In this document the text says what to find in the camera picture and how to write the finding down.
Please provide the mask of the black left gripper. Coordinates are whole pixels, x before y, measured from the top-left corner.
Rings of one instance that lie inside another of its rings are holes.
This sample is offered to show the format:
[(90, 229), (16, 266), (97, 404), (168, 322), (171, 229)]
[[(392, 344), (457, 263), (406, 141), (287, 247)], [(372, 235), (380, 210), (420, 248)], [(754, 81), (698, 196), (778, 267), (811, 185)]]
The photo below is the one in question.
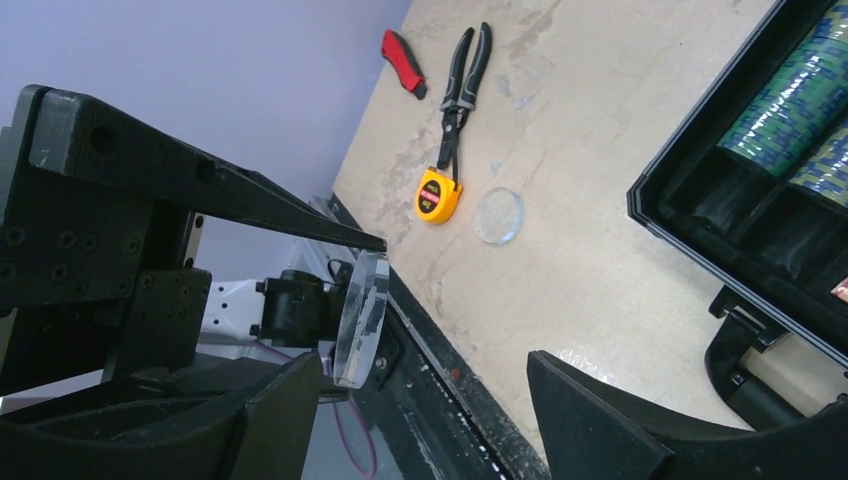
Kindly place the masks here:
[(25, 87), (2, 134), (1, 308), (14, 315), (2, 392), (188, 366), (211, 282), (187, 255), (195, 212), (387, 249), (102, 100)]

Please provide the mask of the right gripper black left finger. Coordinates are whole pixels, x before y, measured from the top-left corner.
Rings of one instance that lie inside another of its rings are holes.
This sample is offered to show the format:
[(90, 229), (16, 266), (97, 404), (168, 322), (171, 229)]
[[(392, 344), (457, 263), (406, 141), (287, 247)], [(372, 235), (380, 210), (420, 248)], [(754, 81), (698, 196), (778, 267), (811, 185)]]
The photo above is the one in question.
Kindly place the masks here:
[(113, 380), (1, 418), (5, 479), (296, 479), (322, 363), (208, 360)]

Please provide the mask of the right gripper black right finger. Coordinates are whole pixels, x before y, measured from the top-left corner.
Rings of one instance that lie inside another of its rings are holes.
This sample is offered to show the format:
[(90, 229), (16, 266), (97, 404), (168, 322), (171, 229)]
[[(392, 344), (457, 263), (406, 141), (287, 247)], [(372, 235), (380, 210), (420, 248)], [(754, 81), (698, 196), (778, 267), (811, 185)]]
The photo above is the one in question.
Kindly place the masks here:
[(765, 431), (711, 423), (599, 381), (546, 351), (527, 357), (555, 479), (844, 479), (847, 406)]

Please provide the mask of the clear acrylic disc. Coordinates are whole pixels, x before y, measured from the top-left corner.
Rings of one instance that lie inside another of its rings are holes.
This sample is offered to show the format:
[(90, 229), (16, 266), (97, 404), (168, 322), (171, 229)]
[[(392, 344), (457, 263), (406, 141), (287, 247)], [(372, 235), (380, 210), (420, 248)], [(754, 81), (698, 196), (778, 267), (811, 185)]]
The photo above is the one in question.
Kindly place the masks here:
[(384, 253), (362, 251), (347, 285), (335, 344), (332, 378), (361, 388), (371, 371), (389, 298), (390, 266)]

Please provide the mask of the yellow blue chip stack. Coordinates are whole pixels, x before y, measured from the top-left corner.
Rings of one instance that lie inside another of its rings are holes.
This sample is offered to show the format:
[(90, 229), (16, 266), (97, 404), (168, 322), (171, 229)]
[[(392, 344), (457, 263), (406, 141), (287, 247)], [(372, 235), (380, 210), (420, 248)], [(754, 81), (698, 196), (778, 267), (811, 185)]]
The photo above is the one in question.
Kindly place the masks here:
[(847, 209), (847, 121), (834, 130), (789, 183)]

